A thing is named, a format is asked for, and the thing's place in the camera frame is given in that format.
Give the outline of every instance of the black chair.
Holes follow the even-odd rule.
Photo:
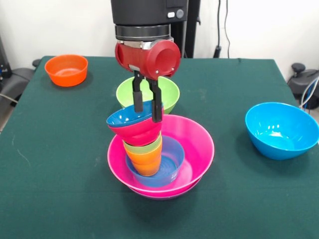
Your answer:
[[[319,77],[319,70],[306,70],[306,67],[301,63],[294,63],[292,65],[294,75],[287,81],[288,86],[292,90],[295,99],[301,101],[301,96],[306,87],[315,78]],[[307,103],[306,108],[313,110],[319,107],[319,84],[317,85],[313,96]]]

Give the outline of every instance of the bowl rim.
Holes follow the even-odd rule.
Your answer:
[[[209,141],[211,143],[211,146],[212,146],[212,156],[211,156],[211,159],[208,163],[208,165],[206,166],[206,168],[202,171],[202,173],[200,173],[196,178],[194,178],[193,180],[191,180],[190,182],[188,182],[187,184],[185,185],[182,185],[182,186],[179,186],[177,188],[174,188],[173,190],[179,190],[181,188],[184,188],[186,186],[189,186],[191,185],[192,183],[194,183],[197,179],[199,179],[200,177],[204,176],[204,174],[208,171],[208,169],[210,168],[212,162],[214,161],[214,156],[215,156],[215,144],[214,144],[214,141],[211,137],[211,135],[209,134],[209,132],[202,126],[200,125],[199,123],[197,123],[196,121],[190,119],[190,118],[187,118],[187,117],[183,117],[183,116],[178,116],[178,115],[165,115],[164,117],[167,117],[167,118],[181,118],[181,119],[184,119],[184,120],[188,120],[188,121],[192,121],[194,124],[198,125],[200,128],[202,128],[202,130],[205,132],[205,134],[208,136],[209,138]],[[130,188],[133,188],[133,189],[136,189],[138,191],[141,191],[141,192],[149,192],[149,193],[153,193],[153,192],[156,192],[156,193],[166,193],[166,192],[171,192],[173,191],[172,189],[166,189],[166,190],[148,190],[148,189],[141,189],[141,188],[137,188],[125,181],[123,181],[115,172],[114,172],[114,169],[112,168],[112,166],[110,165],[110,145],[113,143],[113,141],[119,137],[118,135],[115,135],[113,137],[113,139],[111,140],[110,144],[109,144],[109,148],[108,148],[108,152],[107,152],[107,160],[108,160],[108,165],[109,165],[109,168],[111,170],[111,172],[113,173],[113,175],[121,182],[123,183],[124,185],[130,187]]]
[[[162,138],[162,135],[161,135],[161,132],[159,132],[159,136],[157,137],[157,139],[154,142],[150,143],[150,144],[147,144],[147,145],[144,145],[144,146],[133,146],[133,145],[130,145],[130,144],[126,143],[123,140],[123,145],[124,145],[124,148],[125,149],[129,149],[130,152],[132,152],[131,148],[133,148],[134,150],[136,150],[136,148],[140,148],[141,150],[143,150],[143,149],[145,149],[146,146],[150,146],[151,144],[152,144],[152,147],[153,147],[153,144],[155,144],[155,145],[156,144],[160,144],[160,141],[162,140],[161,138]]]
[[[116,99],[118,100],[118,102],[120,103],[120,105],[122,105],[123,107],[128,107],[128,106],[125,106],[125,105],[123,104],[123,102],[121,102],[121,101],[119,100],[119,90],[120,90],[120,87],[121,87],[122,85],[124,85],[127,81],[133,80],[133,78],[134,78],[134,76],[133,76],[133,77],[130,77],[130,78],[127,78],[127,79],[126,79],[125,81],[123,81],[123,82],[117,87],[117,89],[116,89]],[[176,100],[173,101],[173,103],[164,106],[164,110],[167,110],[167,109],[173,107],[174,105],[176,105],[176,103],[178,102],[179,97],[180,97],[180,91],[179,91],[178,85],[177,85],[174,81],[172,81],[170,78],[165,77],[165,76],[160,76],[158,80],[160,80],[160,79],[172,83],[173,86],[174,86],[174,88],[177,89],[177,98],[176,98]]]
[[[143,105],[145,105],[145,104],[150,104],[152,106],[152,101],[144,101]],[[125,108],[119,109],[118,111],[115,111],[114,113],[112,113],[110,116],[107,117],[106,124],[109,125],[112,128],[120,128],[120,127],[131,126],[131,125],[143,122],[143,121],[148,120],[149,118],[152,117],[152,112],[150,112],[150,113],[146,114],[145,116],[143,116],[141,118],[137,118],[137,119],[134,119],[134,120],[130,120],[128,122],[121,123],[121,124],[119,124],[119,126],[114,126],[114,125],[109,123],[109,119],[111,117],[113,117],[115,114],[118,114],[119,112],[124,111],[127,108],[133,108],[133,107],[134,107],[134,105],[130,105],[130,106],[127,106]]]
[[[47,74],[50,74],[50,75],[52,75],[52,76],[61,77],[61,76],[59,76],[59,75],[56,75],[56,74],[54,74],[54,73],[48,71],[48,70],[47,70],[47,65],[50,64],[53,60],[56,60],[56,59],[62,58],[62,57],[66,57],[66,56],[74,56],[74,57],[83,59],[83,60],[85,61],[85,66],[84,66],[83,69],[80,70],[80,72],[70,73],[70,74],[65,75],[65,76],[63,76],[63,77],[74,76],[74,75],[80,74],[80,73],[82,73],[82,72],[84,72],[84,71],[87,70],[88,65],[89,65],[89,61],[88,61],[88,59],[86,59],[84,56],[82,56],[82,55],[77,55],[77,54],[63,54],[63,55],[53,56],[52,58],[50,58],[50,59],[45,63],[44,69],[45,69],[46,73],[47,73]]]
[[[187,188],[186,190],[184,190],[183,192],[180,192],[180,193],[177,193],[175,195],[171,195],[171,196],[150,196],[150,195],[145,195],[139,191],[137,191],[136,189],[133,189],[133,188],[130,188],[128,187],[129,189],[131,189],[133,192],[143,196],[143,197],[146,197],[146,198],[149,198],[149,199],[171,199],[171,198],[175,198],[175,197],[179,197],[187,192],[189,192],[191,189],[193,189],[198,183],[199,181],[201,180],[201,178],[199,178],[196,182],[194,182],[189,188]]]
[[[139,157],[139,156],[143,156],[143,155],[145,156],[145,155],[149,155],[150,153],[153,153],[155,150],[158,150],[158,148],[160,148],[162,146],[162,144],[163,144],[163,137],[161,136],[158,146],[156,146],[154,149],[152,149],[151,151],[146,152],[146,153],[133,153],[132,151],[127,150],[124,145],[123,146],[124,146],[124,150],[125,150],[127,156],[128,156],[128,154],[127,154],[127,151],[128,151],[128,152],[130,152],[130,154],[132,154],[136,157]]]
[[[181,154],[181,158],[182,158],[181,163],[180,163],[179,166],[171,173],[171,174],[174,174],[175,172],[178,172],[178,171],[179,171],[181,165],[182,165],[183,162],[184,162],[184,159],[185,159],[185,151],[184,151],[183,146],[181,146],[181,144],[180,144],[176,139],[174,139],[174,138],[172,138],[172,137],[169,137],[169,136],[166,136],[166,135],[163,135],[163,136],[162,136],[162,142],[164,142],[164,139],[165,139],[165,138],[170,138],[171,140],[175,141],[175,142],[174,142],[174,143],[175,143],[175,146],[178,145],[179,149],[181,149],[181,152],[182,152],[182,154]],[[160,180],[160,179],[164,179],[164,178],[168,177],[168,176],[166,175],[166,176],[162,176],[162,177],[151,178],[151,177],[143,176],[143,175],[141,175],[141,174],[139,174],[139,173],[136,173],[136,172],[134,172],[134,171],[128,166],[128,159],[130,160],[129,156],[126,155],[126,157],[125,157],[126,165],[127,165],[127,167],[129,168],[129,170],[130,170],[135,176],[138,176],[138,177],[141,177],[141,178],[149,178],[151,181],[156,181],[156,180]]]
[[[261,139],[259,139],[253,132],[252,130],[250,129],[250,127],[248,126],[247,124],[247,117],[248,117],[248,114],[250,113],[250,111],[254,108],[257,108],[261,105],[282,105],[282,106],[287,106],[287,107],[291,107],[291,108],[294,108],[296,110],[299,110],[302,114],[305,114],[307,115],[307,117],[310,117],[310,119],[315,123],[315,125],[317,125],[317,128],[318,128],[318,138],[316,140],[315,143],[313,143],[311,146],[308,146],[308,147],[304,147],[302,149],[294,149],[294,150],[289,150],[289,149],[284,149],[284,148],[280,148],[280,147],[277,147],[277,146],[272,146],[272,145],[269,145],[267,143],[265,143],[264,141],[262,141]],[[312,147],[314,147],[318,142],[319,142],[319,124],[316,122],[316,120],[310,116],[309,114],[307,114],[305,111],[301,110],[299,107],[296,107],[296,106],[293,106],[293,105],[289,105],[289,104],[286,104],[286,103],[281,103],[281,102],[263,102],[263,103],[259,103],[259,104],[256,104],[254,105],[253,107],[251,107],[247,112],[246,112],[246,115],[245,115],[245,125],[246,125],[246,128],[248,129],[248,131],[253,135],[253,137],[255,139],[257,139],[259,142],[262,142],[272,148],[276,148],[276,149],[279,149],[279,150],[283,150],[283,151],[291,151],[291,152],[300,152],[300,151],[305,151],[305,150],[308,150],[308,149],[311,149]]]

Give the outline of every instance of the blue bowl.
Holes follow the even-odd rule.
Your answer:
[[[152,101],[145,101],[142,112],[135,112],[134,105],[131,105],[111,114],[106,123],[111,127],[124,127],[142,122],[150,117],[152,117]]]
[[[303,110],[283,103],[262,103],[246,113],[246,127],[256,148],[266,157],[297,157],[319,140],[317,122]]]
[[[162,138],[160,167],[158,172],[150,177],[140,175],[126,155],[129,170],[140,183],[148,187],[163,187],[173,182],[185,158],[184,149],[177,140],[164,135]]]

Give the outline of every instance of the pink bowl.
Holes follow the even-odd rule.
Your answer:
[[[158,188],[139,183],[126,166],[124,146],[116,135],[108,149],[108,164],[118,180],[139,192],[166,193],[183,190],[205,174],[213,161],[214,142],[204,127],[182,116],[164,115],[161,133],[179,141],[185,151],[185,159],[175,181]]]
[[[144,146],[154,142],[161,129],[162,122],[154,123],[152,118],[125,127],[109,128],[126,143],[134,146]]]
[[[149,198],[149,199],[153,199],[153,200],[168,200],[168,199],[173,199],[173,198],[177,198],[185,193],[187,193],[188,191],[190,191],[193,187],[195,187],[199,181],[201,180],[198,179],[197,181],[195,181],[193,184],[185,187],[185,188],[182,188],[182,189],[179,189],[179,190],[174,190],[174,191],[171,191],[171,192],[166,192],[166,193],[146,193],[146,192],[141,192],[141,191],[138,191],[138,190],[135,190],[133,188],[130,188],[133,192],[137,193],[137,194],[140,194],[141,196],[143,197],[146,197],[146,198]]]

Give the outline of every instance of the orange bowl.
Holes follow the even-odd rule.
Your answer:
[[[44,68],[54,84],[62,87],[76,86],[86,78],[88,60],[79,55],[61,55],[48,60]]]
[[[162,137],[160,138],[159,145],[147,153],[132,153],[127,148],[125,148],[125,151],[139,174],[143,176],[152,176],[156,174],[160,168],[161,149]]]

